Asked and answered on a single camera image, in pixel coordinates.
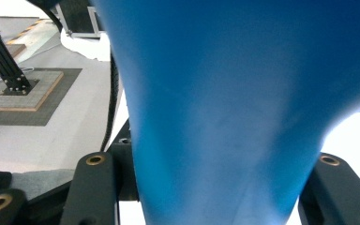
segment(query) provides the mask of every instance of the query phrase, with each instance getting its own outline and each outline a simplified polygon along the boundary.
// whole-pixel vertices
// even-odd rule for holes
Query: wooden board
[[[0,112],[36,112],[39,107],[43,104],[43,102],[46,100],[46,98],[49,96],[49,94],[53,91],[54,87],[60,83],[61,79],[63,78],[64,74],[61,73],[53,82],[49,83],[49,88],[45,89],[45,91],[43,91],[40,97],[40,100],[37,102],[36,105],[34,106],[27,106],[27,107],[0,107]],[[34,90],[37,89],[37,86],[30,92],[29,95],[31,95],[33,93]]]

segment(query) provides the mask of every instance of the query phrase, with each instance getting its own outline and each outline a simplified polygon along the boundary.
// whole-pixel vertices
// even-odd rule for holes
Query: metal base plate
[[[27,95],[22,92],[8,91],[6,85],[0,82],[0,111],[36,112],[47,96],[63,77],[60,71],[34,71],[27,73],[28,81],[33,81],[35,87]]]
[[[31,86],[25,88],[22,91],[10,91],[8,88],[2,91],[1,96],[28,96],[28,94],[34,89],[34,87],[39,82],[38,79],[30,80],[29,81]]]

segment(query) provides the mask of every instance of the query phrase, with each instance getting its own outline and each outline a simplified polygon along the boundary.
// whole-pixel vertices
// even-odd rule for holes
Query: blue fabric
[[[360,1],[98,0],[147,224],[281,224],[360,109]]]

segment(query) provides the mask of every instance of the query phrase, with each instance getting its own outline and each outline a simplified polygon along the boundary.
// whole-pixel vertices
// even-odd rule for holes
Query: black hose
[[[113,59],[113,54],[110,55],[111,59],[111,91],[110,91],[110,103],[108,106],[108,118],[107,118],[107,127],[104,135],[103,143],[100,147],[100,152],[104,152],[104,149],[108,143],[108,140],[111,138],[113,132],[113,118],[115,115],[116,102],[118,100],[118,88],[119,88],[119,73],[118,68],[116,67],[115,61]]]

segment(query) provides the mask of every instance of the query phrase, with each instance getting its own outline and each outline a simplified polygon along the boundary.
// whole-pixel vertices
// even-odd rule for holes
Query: black metal bracket
[[[0,75],[11,92],[22,92],[32,87],[22,70],[11,57],[8,49],[0,38]]]
[[[303,225],[360,224],[360,179],[339,157],[321,154],[300,195]]]
[[[79,160],[71,182],[31,201],[24,196],[21,190],[0,189],[0,225],[120,224],[119,201],[139,200],[129,122],[109,152]]]

